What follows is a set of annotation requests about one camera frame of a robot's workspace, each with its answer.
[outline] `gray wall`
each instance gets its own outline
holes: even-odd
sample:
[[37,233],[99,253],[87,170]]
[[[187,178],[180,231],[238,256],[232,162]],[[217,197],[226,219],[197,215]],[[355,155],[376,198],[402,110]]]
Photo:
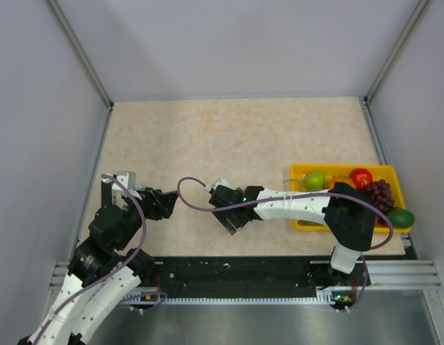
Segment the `gray wall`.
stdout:
[[444,283],[444,0],[432,1],[372,106],[424,257]]
[[0,0],[0,344],[40,322],[106,108],[42,0]]
[[113,100],[365,95],[417,0],[60,0]]

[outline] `yellow basket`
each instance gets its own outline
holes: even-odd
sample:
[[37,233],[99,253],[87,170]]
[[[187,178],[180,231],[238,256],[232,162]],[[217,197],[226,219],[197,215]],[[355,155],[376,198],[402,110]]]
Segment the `yellow basket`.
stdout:
[[[396,170],[389,165],[336,165],[336,164],[292,164],[291,165],[291,179],[301,179],[306,175],[309,175],[314,170],[320,170],[325,174],[326,182],[332,179],[333,176],[346,176],[348,177],[354,169],[364,168],[371,172],[374,181],[384,179],[390,184],[392,191],[392,198],[394,201],[394,207],[406,208],[404,198],[402,197],[401,186],[396,175]],[[299,183],[297,181],[291,181],[291,188],[295,191],[300,190]],[[300,231],[330,231],[327,226],[318,224],[306,224],[303,221],[294,221],[294,227]],[[395,233],[407,234],[411,228],[406,229],[394,229]],[[387,226],[376,226],[375,232],[381,232],[387,234],[389,232]]]

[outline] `avocado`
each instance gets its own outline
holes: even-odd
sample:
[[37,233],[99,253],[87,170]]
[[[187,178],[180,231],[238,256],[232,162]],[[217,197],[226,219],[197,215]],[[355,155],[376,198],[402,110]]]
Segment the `avocado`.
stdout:
[[402,208],[396,208],[387,214],[389,221],[393,226],[398,229],[406,229],[414,225],[415,217],[412,212],[403,210]]

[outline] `robotic arm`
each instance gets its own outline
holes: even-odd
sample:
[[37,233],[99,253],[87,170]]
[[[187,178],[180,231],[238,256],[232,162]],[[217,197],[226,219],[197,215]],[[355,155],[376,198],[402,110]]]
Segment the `robotic arm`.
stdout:
[[[136,198],[147,219],[158,221],[171,216],[177,192],[163,193],[152,188],[137,190],[132,172],[119,172],[114,177]],[[140,250],[127,266],[105,282],[86,289],[111,274],[134,251],[129,251],[126,257],[116,253],[125,248],[142,225],[138,210],[122,193],[109,179],[102,181],[101,208],[89,225],[90,236],[75,250],[60,293],[44,321],[19,345],[86,345],[105,317],[131,289],[140,284],[156,284],[154,260]],[[116,194],[124,199],[123,208],[113,202]],[[74,294],[77,297],[63,305]]]
[[[350,274],[361,253],[371,247],[376,216],[357,203],[335,196],[293,199],[293,196],[309,193],[270,190],[261,186],[248,186],[245,190],[233,189],[224,179],[206,186],[206,190],[211,194],[209,203],[216,208],[248,201],[280,198],[232,211],[213,213],[232,235],[237,229],[253,220],[294,219],[329,226],[338,241],[330,266],[344,274]],[[334,189],[316,193],[323,192],[346,194],[372,204],[366,196],[346,183],[336,183]]]

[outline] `purple cable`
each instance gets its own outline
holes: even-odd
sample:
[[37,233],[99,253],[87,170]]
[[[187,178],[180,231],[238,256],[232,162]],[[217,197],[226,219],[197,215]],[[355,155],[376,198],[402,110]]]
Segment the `purple cable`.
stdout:
[[[101,175],[102,178],[107,178],[110,181],[112,181],[113,183],[117,184],[120,189],[125,193],[125,195],[131,199],[132,203],[136,206],[137,211],[139,212],[139,216],[141,217],[142,220],[142,235],[141,235],[141,239],[139,240],[139,244],[137,246],[137,248],[134,250],[134,252],[131,254],[131,256],[129,258],[127,258],[122,264],[120,264],[120,266],[118,266],[115,270],[112,270],[110,273],[108,273],[107,275],[105,275],[104,277],[102,277],[99,280],[96,280],[95,282],[91,283],[90,285],[88,285],[87,287],[83,288],[82,290],[74,293],[73,295],[71,295],[67,300],[65,300],[63,303],[61,303],[61,305],[55,310],[55,316],[67,305],[69,304],[72,300],[76,299],[79,295],[81,295],[82,293],[86,292],[87,290],[90,290],[91,288],[94,288],[95,286],[101,284],[102,282],[105,282],[107,279],[111,278],[113,275],[115,275],[119,270],[121,270],[122,268],[124,268],[125,266],[127,266],[137,255],[137,253],[139,253],[139,251],[141,250],[142,246],[144,245],[145,242],[145,235],[147,233],[147,226],[145,224],[145,215],[144,212],[142,211],[141,206],[139,205],[139,203],[137,202],[136,198],[129,192],[129,190],[127,190],[125,188],[124,185],[122,185],[116,178],[107,175],[107,174],[102,174]],[[52,319],[48,320],[42,327],[42,329],[40,330],[40,332],[37,334],[37,336],[35,337],[35,340],[33,342],[33,345],[37,345],[38,341],[42,338],[43,333],[47,330],[48,326],[51,324]]]
[[[164,296],[164,298],[161,298],[159,300],[159,302],[155,303],[152,307],[147,308],[147,309],[143,309],[143,311],[146,311],[146,312],[154,311],[155,309],[160,307],[161,304],[163,304],[167,300],[167,293],[165,291],[154,291],[152,293],[142,293],[140,295],[129,296],[129,297],[126,297],[123,300],[121,300],[121,302],[126,302],[128,300],[135,300],[136,298],[142,298],[142,297],[153,296],[153,295],[161,295],[161,296]],[[134,308],[134,307],[127,306],[127,305],[118,305],[115,309],[130,309],[130,308]]]
[[[382,218],[388,225],[389,228],[389,233],[388,236],[386,237],[386,239],[382,242],[380,242],[379,244],[376,244],[375,246],[372,246],[371,249],[378,249],[382,246],[384,246],[385,244],[387,244],[388,242],[391,241],[391,239],[393,238],[394,235],[394,227],[392,222],[388,219],[387,216],[385,216],[379,209],[373,207],[370,203],[367,203],[366,201],[362,201],[358,198],[355,198],[353,196],[350,195],[345,195],[345,194],[340,194],[340,193],[333,193],[333,192],[322,192],[322,193],[308,193],[308,194],[302,194],[302,195],[292,195],[290,197],[286,197],[283,198],[281,196],[277,196],[277,197],[273,197],[273,198],[265,198],[265,199],[260,199],[260,200],[254,200],[254,201],[247,201],[245,203],[237,203],[236,205],[230,205],[230,206],[225,206],[225,207],[219,207],[219,208],[204,208],[204,207],[199,207],[199,206],[195,206],[192,205],[191,203],[189,203],[188,201],[185,200],[185,198],[183,197],[181,191],[180,191],[180,185],[182,184],[182,182],[186,181],[186,180],[191,180],[191,181],[195,181],[197,183],[199,183],[200,185],[202,185],[203,187],[206,186],[206,184],[194,177],[191,176],[187,176],[185,178],[181,178],[179,180],[179,182],[177,183],[177,194],[179,195],[180,200],[182,200],[182,202],[196,210],[196,211],[202,211],[202,212],[223,212],[223,211],[229,211],[229,210],[234,210],[236,208],[241,208],[241,207],[245,207],[245,206],[251,206],[251,205],[256,205],[258,203],[266,203],[266,202],[270,202],[270,201],[284,201],[284,200],[297,200],[297,199],[306,199],[306,198],[314,198],[314,197],[319,197],[319,196],[333,196],[336,198],[342,198],[342,199],[346,199],[346,200],[350,200],[353,201],[355,203],[358,203],[359,205],[362,205],[366,208],[368,208],[369,210],[371,210],[372,212],[374,212],[377,216],[379,216],[380,218]],[[365,277],[364,277],[364,281],[363,281],[363,285],[361,286],[361,292],[359,293],[359,296],[357,297],[356,301],[354,302],[354,304],[351,307],[348,307],[348,312],[352,311],[359,303],[361,300],[361,297],[364,294],[364,291],[366,290],[366,286],[367,286],[367,282],[369,279],[369,270],[367,267],[367,263],[366,263],[366,259],[364,258],[364,256],[360,256],[361,261],[363,262],[364,265],[364,272],[365,272]]]

